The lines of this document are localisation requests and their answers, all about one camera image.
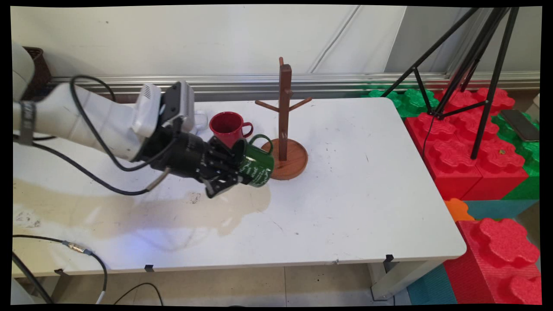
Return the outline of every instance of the black tripod leg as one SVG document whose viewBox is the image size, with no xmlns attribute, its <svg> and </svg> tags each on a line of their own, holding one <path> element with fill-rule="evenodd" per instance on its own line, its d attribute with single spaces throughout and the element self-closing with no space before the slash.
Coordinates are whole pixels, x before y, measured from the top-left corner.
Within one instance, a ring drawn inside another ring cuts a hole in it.
<svg viewBox="0 0 553 311">
<path fill-rule="evenodd" d="M 451 95 L 461 82 L 461 79 L 469 69 L 469 66 L 474 62 L 477 52 L 480 51 L 480 47 L 484 44 L 484 42 L 487 42 L 491 36 L 493 36 L 493 32 L 491 32 L 493 26 L 501 20 L 503 13 L 507 9 L 508 8 L 494 8 L 492 10 L 491 14 L 486 20 L 486 23 L 482 27 L 482 30 L 480 31 L 480 33 L 474 40 L 474 43 L 472 44 L 470 50 L 468 51 L 467 56 L 465 57 L 465 59 L 463 59 L 463 62 L 461 62 L 459 69 L 451 79 L 451 83 L 447 87 L 444 97 L 435 110 L 436 113 L 440 114 L 444 111 L 446 103 L 449 101 Z"/>
<path fill-rule="evenodd" d="M 503 19 L 503 16 L 505 16 L 505 14 L 507 14 L 507 11 L 505 11 L 505 13 L 503 13 L 503 15 L 501 16 L 501 19 Z M 497 26 L 499 26 L 499 22 L 501 22 L 501 19 L 493 27 L 493 30 L 492 30 L 493 33 L 495 33 L 495 30 L 497 29 Z M 461 92 L 464 92 L 467 89 L 468 83 L 471 81 L 472 75 L 476 71 L 476 67 L 478 66 L 478 63 L 480 63 L 480 60 L 481 60 L 482 56 L 484 55 L 484 52 L 486 52 L 486 49 L 488 48 L 488 44 L 492 40 L 492 38 L 493 38 L 493 36 L 489 37 L 489 40 L 486 42 L 486 44 L 478 52 L 478 55 L 476 56 L 476 60 L 474 60 L 474 62 L 472 63 L 471 69 L 469 70 L 469 72 L 467 74 L 467 77 L 465 78 L 465 80 L 461 84 Z"/>
<path fill-rule="evenodd" d="M 505 54 L 507 53 L 507 48 L 509 47 L 509 41 L 511 39 L 511 34 L 513 33 L 517 14 L 518 7 L 511 8 L 511 13 L 509 14 L 507 26 L 505 27 L 505 32 L 503 33 L 503 39 L 501 41 L 501 46 L 497 55 L 497 60 L 495 61 L 492 81 L 489 84 L 488 96 L 486 97 L 486 105 L 484 106 L 484 111 L 482 112 L 482 117 L 480 118 L 480 125 L 478 126 L 478 132 L 476 133 L 476 140 L 474 141 L 474 146 L 472 147 L 471 159 L 473 160 L 476 159 L 476 157 L 478 156 L 478 150 L 480 149 L 480 143 L 482 142 L 482 136 L 484 135 L 484 129 L 486 127 L 486 122 L 488 121 L 489 112 L 492 109 L 495 89 L 497 87 L 497 82 L 499 81 L 499 74 L 501 73 L 501 68 L 503 67 Z"/>
<path fill-rule="evenodd" d="M 438 48 L 438 46 L 444 43 L 444 41 L 449 38 L 450 35 L 454 33 L 463 23 L 465 23 L 477 10 L 478 8 L 471 8 L 470 10 L 468 10 L 468 12 L 465 13 L 463 17 L 461 17 L 461 19 L 457 21 L 457 23 L 453 24 L 453 26 L 440 39 L 438 39 L 438 41 L 434 43 L 434 45 L 431 46 L 428 51 L 426 51 L 421 57 L 419 57 L 419 59 L 417 59 L 417 61 L 412 64 L 411 67 L 409 67 L 409 69 L 407 69 L 407 71 L 403 73 L 401 77 L 399 77 L 399 79 L 394 84 L 392 84 L 392 86 L 390 86 L 386 90 L 386 92 L 384 92 L 384 94 L 382 94 L 381 97 L 388 96 L 390 92 L 392 92 L 401 82 L 403 82 L 403 80 L 405 80 L 406 77 L 408 77 L 413 72 L 413 68 L 418 67 L 425 59 L 427 59 L 428 56 L 430 56 L 430 54 L 432 54 L 432 52 L 434 52 Z"/>
</svg>

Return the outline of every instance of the black cable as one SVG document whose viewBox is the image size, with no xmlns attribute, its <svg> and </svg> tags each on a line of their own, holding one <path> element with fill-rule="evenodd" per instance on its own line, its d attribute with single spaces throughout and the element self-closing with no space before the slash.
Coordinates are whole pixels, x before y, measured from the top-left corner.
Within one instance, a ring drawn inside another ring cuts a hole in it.
<svg viewBox="0 0 553 311">
<path fill-rule="evenodd" d="M 104 265 L 103 261 L 95 253 L 91 252 L 90 256 L 94 257 L 100 263 L 100 266 L 102 266 L 102 270 L 104 271 L 104 284 L 102 286 L 102 290 L 105 292 L 106 288 L 107 288 L 107 269 L 106 269 L 106 265 Z"/>
<path fill-rule="evenodd" d="M 424 138 L 424 143 L 422 144 L 422 159 L 424 160 L 424 150 L 426 149 L 426 140 L 428 139 L 428 136 L 430 135 L 430 131 L 432 131 L 432 124 L 434 124 L 434 119 L 436 118 L 436 113 L 434 113 L 434 116 L 432 117 L 432 121 L 430 122 L 430 127 L 428 129 L 428 133 L 426 134 L 426 137 Z"/>
<path fill-rule="evenodd" d="M 23 274 L 31 281 L 31 283 L 34 285 L 34 287 L 37 289 L 38 293 L 42 296 L 44 301 L 46 303 L 54 303 L 50 295 L 44 290 L 44 287 L 38 282 L 38 280 L 35 278 L 35 276 L 31 273 L 29 268 L 25 266 L 23 261 L 17 257 L 17 255 L 12 251 L 12 261 L 15 263 L 15 265 L 23 272 Z"/>
<path fill-rule="evenodd" d="M 19 141 L 19 136 L 16 135 L 16 134 L 13 134 L 13 142 L 18 142 Z M 140 195 L 140 194 L 144 194 L 146 192 L 148 192 L 149 190 L 148 189 L 142 189 L 140 191 L 125 191 L 125 190 L 121 190 L 121 189 L 118 189 L 118 188 L 115 188 L 114 186 L 104 182 L 102 179 L 100 179 L 99 177 L 97 177 L 96 175 L 92 174 L 91 172 L 89 172 L 86 168 L 82 167 L 80 164 L 78 164 L 77 162 L 73 161 L 71 158 L 69 158 L 68 156 L 64 155 L 63 153 L 59 152 L 59 151 L 56 151 L 50 147 L 46 147 L 44 145 L 41 145 L 41 144 L 37 144 L 37 143 L 33 143 L 33 147 L 37 147 L 39 149 L 42 149 L 44 151 L 48 151 L 60 158 L 62 158 L 63 160 L 66 160 L 67 162 L 69 162 L 69 164 L 73 165 L 74 167 L 76 167 L 78 170 L 80 170 L 81 172 L 83 172 L 85 175 L 87 175 L 88 177 L 92 178 L 95 182 L 101 184 L 102 186 L 106 187 L 107 189 L 113 191 L 113 192 L 116 192 L 116 193 L 119 193 L 119 194 L 123 194 L 123 195 Z"/>
<path fill-rule="evenodd" d="M 449 99 L 449 102 L 453 101 L 455 96 L 459 95 L 459 92 L 455 93 L 453 98 Z M 432 131 L 432 124 L 434 124 L 434 119 L 436 118 L 436 111 L 434 111 L 434 116 L 432 116 L 432 121 L 430 121 L 430 127 L 428 128 L 428 133 L 426 134 L 426 137 L 424 138 L 424 143 L 422 144 L 422 159 L 424 160 L 424 151 L 426 149 L 426 140 L 428 139 L 428 136 L 430 135 L 430 131 Z"/>
<path fill-rule="evenodd" d="M 77 106 L 77 109 L 79 110 L 79 113 L 81 114 L 83 120 L 85 120 L 85 122 L 88 125 L 90 131 L 92 132 L 92 134 L 94 134 L 94 137 L 96 137 L 96 140 L 102 146 L 102 149 L 104 150 L 104 152 L 111 158 L 111 161 L 113 161 L 115 166 L 117 166 L 120 170 L 123 170 L 125 172 L 132 172 L 132 171 L 141 169 L 141 168 L 145 167 L 146 165 L 148 165 L 148 164 L 154 162 L 155 160 L 157 160 L 167 150 L 169 150 L 169 148 L 171 148 L 176 143 L 177 138 L 178 138 L 177 134 L 173 135 L 173 138 L 172 138 L 171 142 L 164 149 L 162 149 L 155 156 L 148 159 L 146 162 L 144 162 L 142 164 L 139 164 L 135 167 L 130 167 L 130 168 L 124 167 L 123 165 L 121 165 L 121 163 L 119 163 L 119 161 L 117 160 L 115 155 L 113 155 L 111 150 L 107 147 L 106 143 L 103 141 L 102 137 L 100 137 L 100 134 L 98 134 L 98 131 L 96 130 L 96 128 L 94 128 L 94 125 L 92 124 L 92 122 L 88 118 L 88 115 L 86 114 L 85 110 L 82 108 L 81 101 L 79 100 L 79 97 L 77 96 L 77 91 L 75 89 L 75 81 L 77 79 L 89 79 L 89 80 L 93 80 L 95 82 L 100 83 L 103 87 L 105 87 L 109 91 L 109 93 L 111 94 L 111 96 L 113 98 L 113 101 L 115 101 L 115 94 L 113 93 L 111 88 L 104 81 L 102 81 L 102 80 L 100 80 L 96 77 L 86 76 L 86 75 L 77 75 L 77 76 L 72 77 L 71 81 L 69 82 L 69 90 L 71 91 L 71 97 L 73 98 L 73 101 L 75 102 L 75 106 Z"/>
<path fill-rule="evenodd" d="M 136 288 L 138 288 L 138 287 L 140 287 L 140 286 L 142 286 L 142 285 L 151 285 L 151 286 L 153 286 L 154 289 L 155 289 L 155 291 L 158 293 L 159 302 L 161 303 L 161 305 L 163 305 L 163 299 L 161 298 L 161 294 L 159 293 L 158 288 L 157 288 L 155 285 L 153 285 L 152 283 L 148 283 L 148 282 L 147 282 L 147 283 L 138 284 L 138 285 L 136 285 L 135 287 L 129 289 L 128 292 L 126 292 L 126 293 L 123 294 L 121 297 L 119 297 L 119 299 L 118 299 L 116 302 L 114 302 L 113 304 L 117 304 L 117 303 L 119 302 L 119 300 L 123 299 L 123 297 L 125 297 L 128 293 L 132 292 L 134 289 L 136 289 Z"/>
<path fill-rule="evenodd" d="M 57 138 L 55 136 L 45 136 L 45 137 L 33 137 L 34 141 L 49 141 L 50 139 Z"/>
<path fill-rule="evenodd" d="M 26 234 L 14 234 L 12 237 L 26 237 L 28 239 L 48 240 L 57 243 L 63 243 L 63 241 L 54 239 L 52 237 L 38 236 L 38 235 L 26 235 Z"/>
<path fill-rule="evenodd" d="M 25 235 L 25 234 L 14 234 L 12 235 L 12 237 L 26 237 L 26 238 L 29 238 L 29 239 L 38 239 L 38 240 L 47 240 L 47 241 L 52 241 L 52 242 L 57 242 L 57 243 L 61 243 L 61 244 L 64 244 L 64 241 L 62 240 L 59 240 L 59 239 L 54 239 L 52 237 L 46 237 L 46 236 L 38 236 L 38 235 Z M 106 269 L 106 265 L 103 263 L 103 261 L 100 259 L 100 257 L 98 257 L 95 253 L 93 253 L 92 251 L 88 250 L 89 253 L 86 253 L 87 255 L 90 255 L 92 257 L 94 257 L 98 263 L 100 264 L 100 266 L 102 266 L 102 270 L 104 272 L 104 283 L 103 283 L 103 286 L 102 286 L 102 290 L 105 292 L 106 291 L 106 288 L 107 288 L 107 269 Z"/>
</svg>

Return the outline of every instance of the wooden peg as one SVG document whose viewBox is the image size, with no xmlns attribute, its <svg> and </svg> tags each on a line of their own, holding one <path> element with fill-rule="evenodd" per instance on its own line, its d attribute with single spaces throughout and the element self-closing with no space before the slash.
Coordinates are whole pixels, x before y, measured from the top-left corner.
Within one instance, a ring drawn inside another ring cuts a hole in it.
<svg viewBox="0 0 553 311">
<path fill-rule="evenodd" d="M 267 108 L 267 109 L 271 109 L 272 111 L 278 112 L 278 108 L 276 108 L 276 107 L 274 107 L 274 106 L 271 106 L 271 105 L 269 105 L 268 103 L 262 102 L 261 100 L 256 100 L 255 103 L 256 103 L 257 105 L 260 105 L 260 106 L 265 107 L 265 108 Z"/>
<path fill-rule="evenodd" d="M 301 107 L 303 104 L 306 104 L 306 103 L 310 102 L 312 99 L 313 99 L 312 97 L 308 97 L 308 98 L 306 98 L 306 99 L 300 101 L 300 102 L 297 103 L 296 105 L 291 106 L 291 107 L 290 107 L 290 111 L 292 111 L 292 110 L 294 110 L 294 109 L 296 109 L 296 108 Z"/>
</svg>

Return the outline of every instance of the orange foam block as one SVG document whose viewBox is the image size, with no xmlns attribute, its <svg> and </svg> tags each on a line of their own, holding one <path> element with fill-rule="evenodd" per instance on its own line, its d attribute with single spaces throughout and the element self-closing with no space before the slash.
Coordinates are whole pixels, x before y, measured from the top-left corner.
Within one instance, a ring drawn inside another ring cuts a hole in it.
<svg viewBox="0 0 553 311">
<path fill-rule="evenodd" d="M 454 222 L 458 222 L 459 220 L 474 220 L 474 217 L 468 214 L 468 205 L 465 202 L 459 199 L 451 199 L 444 202 Z"/>
</svg>

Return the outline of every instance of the white wall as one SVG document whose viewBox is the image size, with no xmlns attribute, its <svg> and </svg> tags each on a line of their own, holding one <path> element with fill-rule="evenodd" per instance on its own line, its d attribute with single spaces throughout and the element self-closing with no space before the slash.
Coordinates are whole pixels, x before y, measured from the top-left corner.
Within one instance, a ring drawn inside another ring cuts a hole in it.
<svg viewBox="0 0 553 311">
<path fill-rule="evenodd" d="M 54 76 L 309 72 L 354 5 L 11 7 L 12 40 Z M 315 72 L 383 72 L 404 6 L 361 6 Z"/>
</svg>

